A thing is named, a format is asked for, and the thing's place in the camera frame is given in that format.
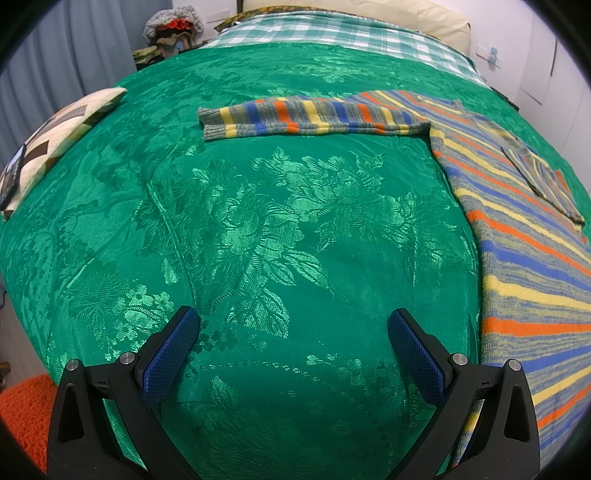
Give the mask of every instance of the green and white checkered fabric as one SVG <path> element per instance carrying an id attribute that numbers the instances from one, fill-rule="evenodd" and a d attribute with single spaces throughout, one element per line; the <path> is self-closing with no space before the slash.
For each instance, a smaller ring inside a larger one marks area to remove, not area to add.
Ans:
<path id="1" fill-rule="evenodd" d="M 469 58 L 439 40 L 380 20 L 339 12 L 256 15 L 224 30 L 204 48 L 269 42 L 325 43 L 381 53 L 420 61 L 486 86 Z"/>

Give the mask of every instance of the wooden floor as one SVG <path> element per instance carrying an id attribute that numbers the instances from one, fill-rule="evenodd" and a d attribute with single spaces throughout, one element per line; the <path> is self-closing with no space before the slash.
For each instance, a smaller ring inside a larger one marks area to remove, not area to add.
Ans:
<path id="1" fill-rule="evenodd" d="M 11 387 L 26 378 L 45 374 L 47 370 L 17 318 L 8 293 L 4 299 L 4 306 L 0 308 L 0 361 L 10 363 L 7 384 Z"/>

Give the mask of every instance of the white switch plate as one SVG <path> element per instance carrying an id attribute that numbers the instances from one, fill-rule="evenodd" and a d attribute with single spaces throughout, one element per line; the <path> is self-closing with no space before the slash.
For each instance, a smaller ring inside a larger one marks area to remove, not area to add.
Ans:
<path id="1" fill-rule="evenodd" d="M 488 57 L 491 56 L 491 51 L 488 48 L 484 48 L 482 45 L 478 45 L 478 47 L 476 48 L 476 55 L 478 55 L 482 59 L 488 60 Z M 499 57 L 499 54 L 496 55 L 495 65 L 499 68 L 502 68 L 503 66 L 503 59 Z"/>
<path id="2" fill-rule="evenodd" d="M 230 18 L 230 10 L 222 10 L 220 12 L 214 12 L 205 16 L 205 23 L 221 22 L 227 18 Z"/>

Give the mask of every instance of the curtain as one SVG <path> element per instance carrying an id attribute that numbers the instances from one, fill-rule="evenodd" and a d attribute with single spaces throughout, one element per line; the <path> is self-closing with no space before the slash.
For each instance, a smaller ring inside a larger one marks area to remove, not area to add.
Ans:
<path id="1" fill-rule="evenodd" d="M 61 0 L 0 73 L 0 167 L 60 108 L 135 72 L 131 50 L 172 0 Z"/>

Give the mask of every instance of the green satin blanket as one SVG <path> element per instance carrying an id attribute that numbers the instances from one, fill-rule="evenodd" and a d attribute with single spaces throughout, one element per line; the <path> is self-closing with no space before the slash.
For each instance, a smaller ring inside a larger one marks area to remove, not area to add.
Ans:
<path id="1" fill-rule="evenodd" d="M 477 361 L 480 272 L 427 139 L 205 144 L 198 107 L 373 89 L 461 99 L 562 168 L 590 211 L 570 167 L 495 93 L 414 61 L 314 44 L 211 48 L 120 85 L 117 110 L 1 226 L 0 264 L 56 381 L 68 359 L 113 361 L 179 306 L 197 309 L 199 340 L 156 412 L 204 480 L 385 478 L 432 414 L 400 373 L 386 319 L 406 307 Z M 296 210 L 298 177 L 312 186 Z"/>

